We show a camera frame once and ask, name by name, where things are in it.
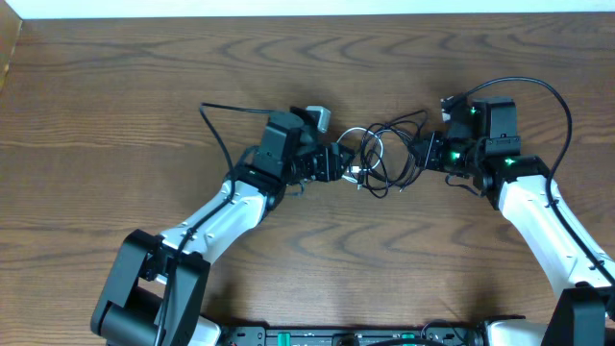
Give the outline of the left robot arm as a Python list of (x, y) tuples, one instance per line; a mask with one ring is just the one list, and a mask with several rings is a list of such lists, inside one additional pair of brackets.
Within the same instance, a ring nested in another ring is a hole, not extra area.
[(158, 235), (121, 244), (90, 319), (110, 345), (215, 345), (221, 327), (201, 314), (211, 266), (283, 200), (291, 185), (342, 178), (353, 151), (321, 140), (322, 106), (268, 111), (261, 142), (231, 162), (219, 191)]

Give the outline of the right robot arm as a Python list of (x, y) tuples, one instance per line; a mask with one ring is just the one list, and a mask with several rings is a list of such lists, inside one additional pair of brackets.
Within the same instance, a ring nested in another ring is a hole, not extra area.
[(471, 179), (520, 233), (548, 278), (557, 300), (548, 324), (505, 316), (481, 323), (476, 345), (611, 345), (606, 323), (614, 317), (614, 260), (563, 200), (550, 169), (521, 153), (512, 99), (441, 102), (448, 128), (413, 144), (419, 165), (448, 178)]

